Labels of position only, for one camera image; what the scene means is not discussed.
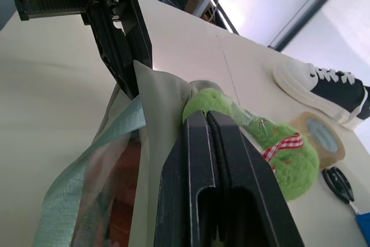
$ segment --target white table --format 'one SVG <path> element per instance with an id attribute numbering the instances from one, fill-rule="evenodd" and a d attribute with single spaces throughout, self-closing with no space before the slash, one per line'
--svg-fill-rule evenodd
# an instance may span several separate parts
<path id="1" fill-rule="evenodd" d="M 155 69 L 214 81 L 248 110 L 278 123 L 307 110 L 325 118 L 273 82 L 272 66 L 289 57 L 169 5 L 139 2 Z M 114 80 L 79 16 L 21 23 L 14 15 L 0 33 L 0 81 L 0 246 L 29 246 L 46 190 L 92 141 Z M 334 128 L 346 148 L 338 165 L 356 205 L 368 212 L 370 156 L 353 132 Z M 306 246 L 366 246 L 351 210 L 321 181 L 289 206 Z"/>

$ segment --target black scissors handle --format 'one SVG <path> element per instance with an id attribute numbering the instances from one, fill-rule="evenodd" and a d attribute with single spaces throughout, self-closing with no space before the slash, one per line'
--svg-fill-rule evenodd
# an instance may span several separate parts
<path id="1" fill-rule="evenodd" d="M 321 173 L 331 191 L 342 202 L 349 204 L 350 201 L 354 201 L 352 188 L 341 170 L 337 167 L 332 167 L 331 169 L 324 169 Z"/>
<path id="2" fill-rule="evenodd" d="M 352 190 L 351 184 L 349 183 L 347 177 L 343 174 L 343 172 L 338 167 L 332 167 L 330 170 L 335 172 L 337 177 L 339 178 L 339 181 L 342 184 L 344 184 L 344 189 L 346 193 L 348 194 L 349 200 L 353 202 L 354 201 L 353 190 Z"/>

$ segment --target black and white sneaker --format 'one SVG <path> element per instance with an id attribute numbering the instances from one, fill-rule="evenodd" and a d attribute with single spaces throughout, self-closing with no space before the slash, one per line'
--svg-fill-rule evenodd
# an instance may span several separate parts
<path id="1" fill-rule="evenodd" d="M 350 72 L 284 61 L 274 67 L 273 78 L 288 95 L 350 130 L 370 117 L 370 87 Z"/>

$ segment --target green plush toy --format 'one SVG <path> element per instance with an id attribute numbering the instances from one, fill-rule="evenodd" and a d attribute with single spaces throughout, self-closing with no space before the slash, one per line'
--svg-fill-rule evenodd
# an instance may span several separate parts
<path id="1" fill-rule="evenodd" d="M 203 89 L 189 100 L 183 111 L 183 121 L 199 110 L 217 111 L 232 117 L 264 150 L 298 132 L 287 124 L 276 125 L 250 113 L 214 89 Z M 275 168 L 276 180 L 287 201 L 303 195 L 319 175 L 319 157 L 305 137 L 303 145 L 297 149 L 278 150 L 270 165 Z"/>

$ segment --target white shoelace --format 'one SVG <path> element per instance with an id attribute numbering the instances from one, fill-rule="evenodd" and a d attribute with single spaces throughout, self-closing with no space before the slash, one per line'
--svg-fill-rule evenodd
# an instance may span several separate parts
<path id="1" fill-rule="evenodd" d="M 334 69 L 324 69 L 324 68 L 319 69 L 318 67 L 315 67 L 314 65 L 310 63 L 308 64 L 308 67 L 310 69 L 310 74 L 311 75 L 317 74 L 321 80 L 325 78 L 327 81 L 330 81 L 331 79 L 334 82 L 339 81 L 339 76 L 336 75 L 337 71 L 335 71 Z M 341 81 L 343 83 L 346 83 L 348 80 L 351 85 L 354 84 L 354 75 L 352 73 L 342 72 L 342 74 L 343 75 L 341 76 Z"/>
<path id="2" fill-rule="evenodd" d="M 355 82 L 354 75 L 352 73 L 350 73 L 350 72 L 342 72 L 342 76 L 338 76 L 338 75 L 336 75 L 337 72 L 334 69 L 324 69 L 324 68 L 319 69 L 318 67 L 315 67 L 313 64 L 310 64 L 310 63 L 308 64 L 308 67 L 310 69 L 310 74 L 312 76 L 313 75 L 318 75 L 318 77 L 321 80 L 326 79 L 328 82 L 330 80 L 333 80 L 334 82 L 338 82 L 339 81 L 339 77 L 340 77 L 342 83 L 346 83 L 347 80 L 348 80 L 349 83 L 351 85 L 353 85 L 354 82 Z M 360 114 L 360 112 L 362 110 L 362 107 L 364 106 L 364 103 L 367 100 L 367 98 L 368 98 L 368 91 L 364 87 L 364 98 L 362 99 L 360 105 L 358 107 L 356 107 L 355 110 L 351 112 L 351 114 L 349 114 L 349 116 L 348 116 L 348 118 L 346 120 L 340 121 L 339 120 L 341 118 L 340 115 L 338 115 L 338 118 L 337 119 L 334 119 L 334 120 L 340 122 L 341 124 L 347 124 L 347 123 L 349 123 L 358 114 Z"/>

